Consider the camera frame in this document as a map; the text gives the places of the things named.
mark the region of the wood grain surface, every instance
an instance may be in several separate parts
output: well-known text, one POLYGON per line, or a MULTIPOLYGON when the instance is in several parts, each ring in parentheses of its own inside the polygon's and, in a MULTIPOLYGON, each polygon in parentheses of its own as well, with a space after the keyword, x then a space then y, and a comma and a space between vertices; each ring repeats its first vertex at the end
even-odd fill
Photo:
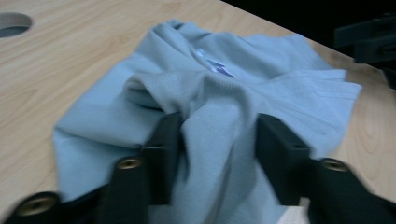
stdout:
MULTIPOLYGON (((134 51, 149 27, 176 18, 213 32, 291 34, 217 0, 0 0, 0 12, 34 20, 28 32, 0 38, 0 217, 29 194, 56 190, 54 123, 134 51)), ((332 156, 351 164, 375 194, 396 202, 396 92, 375 68, 307 41, 363 86, 332 156)), ((305 223, 303 210, 290 209, 279 223, 305 223)))

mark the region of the light wood tabletop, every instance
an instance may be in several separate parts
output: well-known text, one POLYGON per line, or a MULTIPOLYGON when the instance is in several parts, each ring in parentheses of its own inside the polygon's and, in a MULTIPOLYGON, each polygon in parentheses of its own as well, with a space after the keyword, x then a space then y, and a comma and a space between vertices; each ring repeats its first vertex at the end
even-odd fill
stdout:
MULTIPOLYGON (((0 12, 34 22, 24 34, 0 38, 0 217, 21 198, 57 189, 55 122, 151 26, 176 18, 213 32, 291 34, 218 0, 0 0, 0 12)), ((379 70, 307 41, 363 86, 332 156, 351 164, 373 193, 396 202, 396 91, 379 70)), ((279 223, 304 223, 302 209, 290 209, 279 223)))

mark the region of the crumpled garment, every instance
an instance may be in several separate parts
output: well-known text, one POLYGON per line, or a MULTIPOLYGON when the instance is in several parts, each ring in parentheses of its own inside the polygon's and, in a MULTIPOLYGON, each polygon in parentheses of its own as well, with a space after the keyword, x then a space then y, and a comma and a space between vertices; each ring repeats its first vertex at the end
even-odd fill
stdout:
POLYGON ((301 35, 240 37, 172 20, 83 94, 53 132, 60 192, 72 200, 107 182, 113 163, 180 112, 186 152, 169 205, 150 223, 276 223, 285 211, 254 156, 258 113, 312 147, 340 144, 361 87, 345 82, 301 35))

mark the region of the wooden table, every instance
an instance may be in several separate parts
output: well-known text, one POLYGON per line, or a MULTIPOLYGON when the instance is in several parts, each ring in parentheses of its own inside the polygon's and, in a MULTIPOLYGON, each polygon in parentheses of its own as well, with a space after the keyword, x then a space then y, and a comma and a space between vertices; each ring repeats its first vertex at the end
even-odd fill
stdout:
MULTIPOLYGON (((31 193, 56 190, 51 129, 149 27, 177 18, 214 32, 290 31, 217 0, 0 0, 1 12, 30 16, 25 34, 0 39, 0 217, 31 193)), ((363 86, 346 137, 333 156, 352 164, 376 194, 396 201, 396 93, 380 71, 307 40, 363 86)), ((302 223, 301 209, 279 223, 302 223)))

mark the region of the folded fabric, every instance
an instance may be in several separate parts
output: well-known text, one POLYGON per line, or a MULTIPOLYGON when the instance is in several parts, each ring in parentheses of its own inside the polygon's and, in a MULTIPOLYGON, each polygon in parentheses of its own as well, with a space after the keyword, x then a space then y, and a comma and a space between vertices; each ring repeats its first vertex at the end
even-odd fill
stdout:
POLYGON ((186 153, 172 203, 150 223, 276 223, 285 210, 254 156, 258 113, 282 119, 324 157, 341 142, 361 87, 300 35, 240 37, 172 20, 82 95, 53 132, 59 188, 72 200, 107 182, 157 121, 180 112, 186 153))

